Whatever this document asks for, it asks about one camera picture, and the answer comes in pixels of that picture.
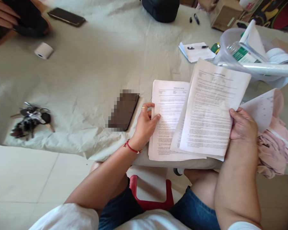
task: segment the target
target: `pen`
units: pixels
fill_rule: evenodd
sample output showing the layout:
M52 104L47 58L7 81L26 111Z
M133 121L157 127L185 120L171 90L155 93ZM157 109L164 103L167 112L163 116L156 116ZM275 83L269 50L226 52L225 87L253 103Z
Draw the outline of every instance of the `pen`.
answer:
M197 22L197 24L199 25L199 19L198 19L198 17L197 17L196 14L194 14L194 19L195 19L195 21Z
M195 48L201 48L201 49L205 49L208 48L209 46L196 46ZM188 50L194 50L194 47L188 47Z

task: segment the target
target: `white sleeve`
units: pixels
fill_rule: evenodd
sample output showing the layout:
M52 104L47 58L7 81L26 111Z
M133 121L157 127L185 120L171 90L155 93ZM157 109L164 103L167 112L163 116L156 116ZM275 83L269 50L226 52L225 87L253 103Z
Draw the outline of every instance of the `white sleeve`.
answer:
M241 221L233 223L228 228L228 230L261 230L261 229L251 223Z
M77 204L62 204L42 216L29 230L85 229L97 230L99 217L94 209Z

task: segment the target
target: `hand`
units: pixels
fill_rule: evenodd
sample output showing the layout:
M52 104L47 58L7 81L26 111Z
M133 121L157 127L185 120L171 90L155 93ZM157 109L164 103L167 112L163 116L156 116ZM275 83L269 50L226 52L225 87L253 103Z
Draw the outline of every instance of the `hand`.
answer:
M13 28L18 25L16 18L20 18L9 6L0 2L0 26Z
M198 0L201 7L208 13L214 10L215 6L217 5L215 2L216 0Z
M141 150L150 137L153 135L156 125L161 118L160 114L151 119L151 111L147 111L150 107L155 107L154 103L144 103L142 111L138 117L137 127L133 137L129 140L129 146L134 150Z
M232 141L257 142L258 128L254 119L242 108L229 110L234 119L229 138Z

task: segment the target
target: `black smartphone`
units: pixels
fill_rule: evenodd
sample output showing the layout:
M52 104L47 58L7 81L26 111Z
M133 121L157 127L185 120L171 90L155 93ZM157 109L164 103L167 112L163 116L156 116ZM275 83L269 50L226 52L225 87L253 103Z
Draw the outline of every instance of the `black smartphone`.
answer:
M68 12L66 10L63 10L61 8L55 8L49 11L48 15L51 18L60 20L62 22L65 22L75 27L80 27L85 22L85 18L79 15L73 14L71 12Z
M113 131L127 131L139 98L136 93L120 93L109 117L107 128L112 128Z

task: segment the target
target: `wrinkled tablecloth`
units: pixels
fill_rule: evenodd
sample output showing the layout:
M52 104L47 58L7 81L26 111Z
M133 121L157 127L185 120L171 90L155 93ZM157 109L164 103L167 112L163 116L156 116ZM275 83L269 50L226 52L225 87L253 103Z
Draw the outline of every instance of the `wrinkled tablecloth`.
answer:
M222 32L211 29L205 12L181 5L173 23L156 22L138 0L49 1L81 15L87 22L75 28L49 19L53 33L43 38L20 35L0 47L0 145L78 154L92 160L107 159L132 136L142 103L150 102L155 79L190 81L194 64L178 49L185 44L205 42L210 47ZM189 23L197 13L200 26ZM260 28L271 41L288 42L288 34ZM45 42L54 49L48 60L34 54ZM127 132L105 129L120 90L140 93L140 100ZM249 87L245 100L271 88L265 83ZM288 85L283 89L282 120L288 126ZM27 101L51 110L51 133L39 125L28 141L9 135L19 120L10 116ZM186 168L219 168L215 159L183 162L149 161L147 147L137 165Z

